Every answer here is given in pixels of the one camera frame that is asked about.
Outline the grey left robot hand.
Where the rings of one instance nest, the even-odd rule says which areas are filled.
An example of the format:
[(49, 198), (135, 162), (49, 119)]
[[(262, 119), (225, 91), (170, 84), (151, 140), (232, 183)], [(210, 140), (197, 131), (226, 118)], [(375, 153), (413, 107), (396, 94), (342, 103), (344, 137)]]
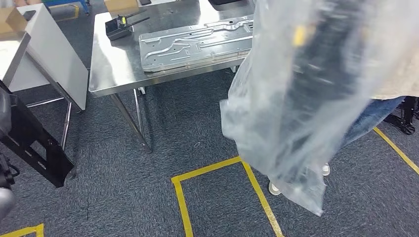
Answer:
[(0, 89), (0, 138), (9, 134), (12, 129), (12, 106), (15, 105), (16, 96)]

